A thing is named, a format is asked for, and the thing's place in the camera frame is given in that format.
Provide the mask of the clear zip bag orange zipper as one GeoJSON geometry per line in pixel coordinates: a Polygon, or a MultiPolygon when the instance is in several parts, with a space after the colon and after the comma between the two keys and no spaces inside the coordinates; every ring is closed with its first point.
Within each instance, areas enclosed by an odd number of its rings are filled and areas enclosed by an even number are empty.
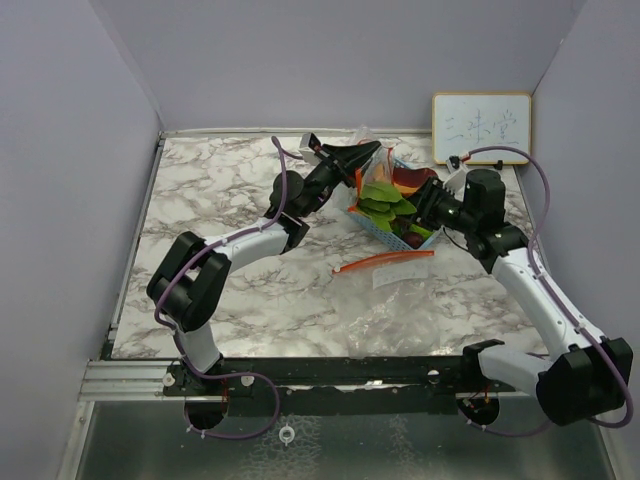
{"type": "Polygon", "coordinates": [[[351,195],[351,205],[347,208],[349,213],[359,214],[354,209],[354,206],[363,184],[371,182],[385,182],[392,184],[392,174],[395,168],[394,147],[396,146],[396,142],[394,140],[380,138],[370,128],[360,126],[352,134],[348,144],[358,145],[370,141],[379,141],[381,143],[381,148],[363,167],[356,170],[355,192],[351,195]]]}

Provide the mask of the green leafy vegetable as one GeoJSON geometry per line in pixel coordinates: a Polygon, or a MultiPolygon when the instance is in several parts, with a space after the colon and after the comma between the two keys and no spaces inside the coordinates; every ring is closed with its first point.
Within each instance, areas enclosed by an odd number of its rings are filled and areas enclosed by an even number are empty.
{"type": "Polygon", "coordinates": [[[392,231],[392,223],[397,218],[417,212],[416,207],[392,184],[385,182],[363,184],[354,209],[384,232],[392,231]]]}

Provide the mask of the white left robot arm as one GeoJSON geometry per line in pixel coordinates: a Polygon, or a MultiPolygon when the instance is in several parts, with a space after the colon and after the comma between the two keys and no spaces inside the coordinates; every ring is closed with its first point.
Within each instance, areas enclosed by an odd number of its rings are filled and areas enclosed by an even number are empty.
{"type": "Polygon", "coordinates": [[[317,212],[339,184],[355,185],[356,174],[381,149],[378,141],[332,146],[307,136],[307,150],[316,160],[303,177],[286,168],[285,151],[272,139],[281,172],[275,177],[269,208],[252,225],[207,241],[191,231],[180,234],[146,287],[155,305],[155,320],[170,329],[186,382],[206,395],[220,385],[216,366],[222,354],[209,327],[230,274],[263,258],[296,248],[309,230],[303,219],[317,212]]]}

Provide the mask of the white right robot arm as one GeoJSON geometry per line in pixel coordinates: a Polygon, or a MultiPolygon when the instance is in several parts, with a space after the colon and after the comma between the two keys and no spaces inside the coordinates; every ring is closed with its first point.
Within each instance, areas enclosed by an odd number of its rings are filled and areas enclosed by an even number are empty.
{"type": "Polygon", "coordinates": [[[464,235],[466,248],[516,300],[545,345],[547,358],[486,340],[463,350],[461,383],[481,391],[494,380],[534,397],[558,426],[625,408],[633,413],[628,382],[630,345],[591,324],[544,269],[529,239],[505,218],[506,187],[498,172],[470,171],[462,199],[429,178],[412,197],[418,222],[464,235]]]}

